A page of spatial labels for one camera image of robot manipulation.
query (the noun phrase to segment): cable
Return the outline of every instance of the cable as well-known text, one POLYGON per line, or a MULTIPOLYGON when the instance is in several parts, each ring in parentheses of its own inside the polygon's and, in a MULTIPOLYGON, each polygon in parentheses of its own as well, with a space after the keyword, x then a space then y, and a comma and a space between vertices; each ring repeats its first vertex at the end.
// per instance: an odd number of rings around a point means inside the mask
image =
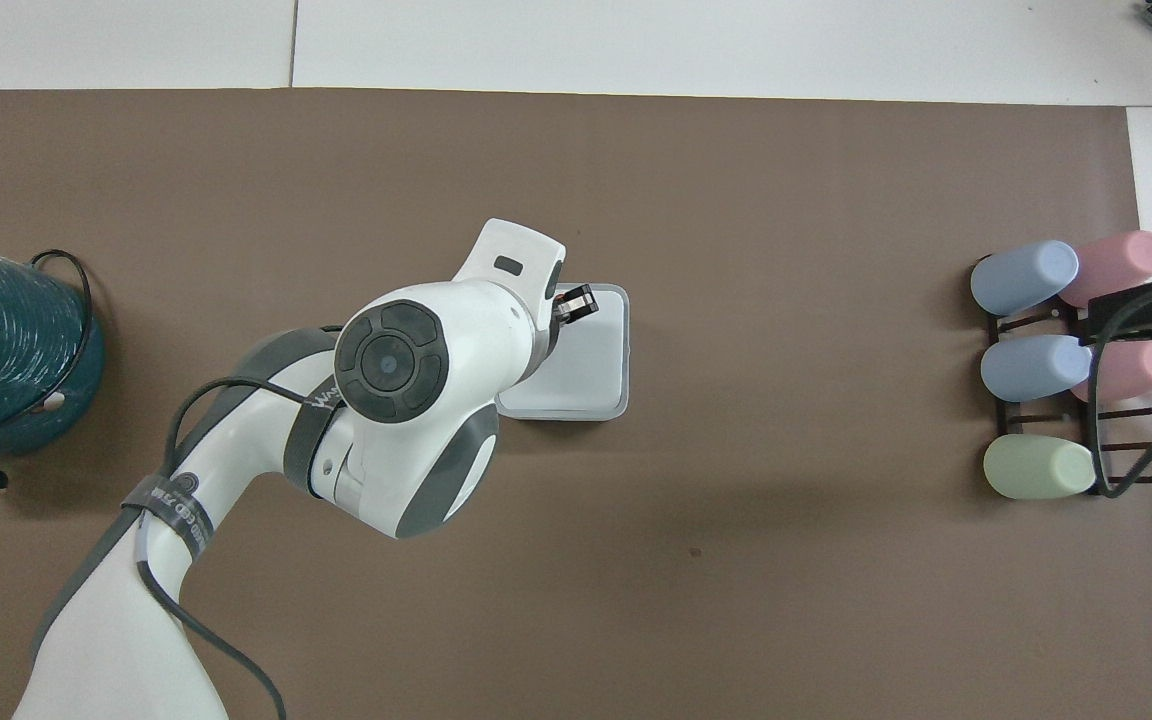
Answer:
POLYGON ((287 706, 283 705, 283 694, 278 691, 274 680, 270 679, 268 674, 265 674, 260 665, 257 665, 251 657, 243 655, 241 650, 225 642, 220 635, 212 632, 197 617, 189 615, 189 612, 184 607, 180 607, 177 601, 172 600, 172 596, 159 584, 159 579, 154 577, 154 571, 150 570, 150 560, 147 560, 147 524, 145 523, 145 516, 146 513, 142 511, 141 526, 136 529, 136 571, 141 575, 141 583, 145 584, 145 589, 150 591, 154 600, 159 602, 164 611, 168 611, 174 619, 179 620, 180 624, 194 630, 198 637, 211 643, 212 647, 225 652, 226 655, 232 657, 234 661, 242 665, 248 673, 260 680, 260 684, 265 687, 265 692, 268 692, 270 699, 274 702, 274 708, 278 711, 278 720, 287 720, 287 706))
POLYGON ((1096 473, 1097 492, 1100 492, 1104 497, 1114 498, 1123 495, 1137 482, 1140 473, 1144 473, 1144 468, 1152 461, 1151 444, 1144 454, 1140 455, 1140 458, 1135 462, 1132 469, 1124 475, 1123 479, 1119 480, 1117 486, 1111 487, 1111 483, 1105 477, 1105 460, 1101 456, 1100 422, 1097 416, 1098 411, 1100 411, 1097 402, 1097 384, 1098 379, 1100 379, 1098 374, 1100 374, 1101 356, 1105 354, 1105 347, 1114 340, 1119 328, 1123 327, 1123 323, 1128 320, 1129 316, 1147 305, 1149 302, 1152 302, 1152 290, 1126 302, 1114 314, 1111 314, 1105 327, 1097 334, 1096 350, 1092 354, 1092 367, 1087 372, 1087 449, 1092 452, 1092 470, 1096 473))
POLYGON ((17 418, 22 418, 22 416, 24 415, 31 414, 36 407, 41 406, 41 402, 47 400, 47 397, 51 397, 51 393, 54 393, 58 389, 60 389, 60 386, 63 386, 65 381, 68 381, 69 374, 74 372, 74 369, 78 366, 78 359, 81 359, 81 357, 83 356, 83 351, 86 350, 88 348, 88 339, 91 338, 92 288, 91 283, 88 281, 86 268, 83 268, 83 264, 82 262, 78 260, 78 258, 74 258, 71 253, 65 250, 58 250, 55 248, 51 250, 44 250, 40 253, 33 256, 33 258, 29 259, 29 266, 31 266, 31 268, 40 270, 41 260, 46 260, 47 258, 63 258, 68 260, 69 264, 74 266, 74 270, 77 270, 78 280, 82 281, 83 283, 83 323, 82 323, 82 329, 78 332, 78 344, 77 347, 74 347, 74 355, 70 355, 69 359, 65 362, 63 367, 61 367, 59 378, 56 378, 56 380, 52 382, 50 387, 47 387, 47 389, 45 389, 45 392, 43 392, 41 395, 37 397, 36 401, 31 402, 31 404, 24 406, 22 407, 22 409, 15 411, 15 414, 10 414, 6 416, 6 418, 1 419, 0 427, 2 427, 5 424, 10 423, 10 420, 15 420, 17 418))
POLYGON ((291 392, 286 387, 279 387, 270 381, 264 381, 264 379, 260 378, 232 376, 227 378, 218 378, 214 381, 203 384, 200 387, 195 389, 191 395, 182 402, 182 404, 180 404, 177 412, 172 418, 172 427, 168 430, 168 439, 166 439, 166 446, 162 448, 162 468, 160 469, 160 473, 169 473, 177 464, 175 450, 177 450, 180 424, 184 423, 184 415, 188 414, 189 407, 192 407, 195 402, 200 400, 202 396, 207 395, 207 393, 218 387, 255 387, 273 392, 274 395, 279 397, 287 397, 287 400, 290 400, 291 402, 305 402, 306 400, 305 396, 298 395, 296 392, 291 392))

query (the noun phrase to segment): round center button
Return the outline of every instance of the round center button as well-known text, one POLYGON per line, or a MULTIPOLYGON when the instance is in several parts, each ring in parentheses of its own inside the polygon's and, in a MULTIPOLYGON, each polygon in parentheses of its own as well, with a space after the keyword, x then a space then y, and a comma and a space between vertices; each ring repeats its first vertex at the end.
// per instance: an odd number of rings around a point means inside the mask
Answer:
POLYGON ((362 350, 362 377, 380 392, 393 392, 410 381, 416 370, 412 348, 402 338, 379 336, 362 350))

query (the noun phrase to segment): blue cup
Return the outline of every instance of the blue cup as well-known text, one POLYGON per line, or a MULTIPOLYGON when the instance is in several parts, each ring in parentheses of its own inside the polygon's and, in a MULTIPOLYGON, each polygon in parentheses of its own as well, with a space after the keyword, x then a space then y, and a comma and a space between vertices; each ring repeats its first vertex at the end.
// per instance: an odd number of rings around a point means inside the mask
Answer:
POLYGON ((1059 240, 1032 242, 979 260, 972 296, 986 313, 1016 314, 1064 290, 1078 275, 1078 255, 1059 240))
POLYGON ((1056 395, 1087 379, 1091 348, 1068 334, 1039 334, 996 342, 984 351, 980 379, 984 387, 1007 402, 1025 402, 1056 395))

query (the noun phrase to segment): blue spool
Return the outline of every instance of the blue spool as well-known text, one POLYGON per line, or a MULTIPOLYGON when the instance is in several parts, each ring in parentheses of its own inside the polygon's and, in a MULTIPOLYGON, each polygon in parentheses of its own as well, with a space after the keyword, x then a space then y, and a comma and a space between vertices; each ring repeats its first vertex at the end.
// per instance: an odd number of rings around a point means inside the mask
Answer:
POLYGON ((39 270, 0 258, 0 454, 23 454, 52 441, 91 406, 105 366, 100 325, 65 382, 54 410, 20 415, 61 378, 78 350, 82 296, 39 270))

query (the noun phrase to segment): pink cup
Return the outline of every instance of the pink cup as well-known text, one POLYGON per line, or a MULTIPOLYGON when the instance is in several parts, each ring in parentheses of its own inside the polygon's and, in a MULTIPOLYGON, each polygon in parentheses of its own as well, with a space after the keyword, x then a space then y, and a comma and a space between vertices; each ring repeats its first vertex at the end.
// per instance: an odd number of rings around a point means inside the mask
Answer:
POLYGON ((1126 290, 1152 278, 1152 232, 1126 232, 1076 247, 1078 275, 1061 300, 1087 306, 1093 297, 1126 290))
MULTIPOLYGON (((1087 382, 1076 384, 1070 392, 1087 402, 1087 382)), ((1147 392, 1152 392, 1152 340, 1116 341, 1105 346, 1097 400, 1115 402, 1147 392)))

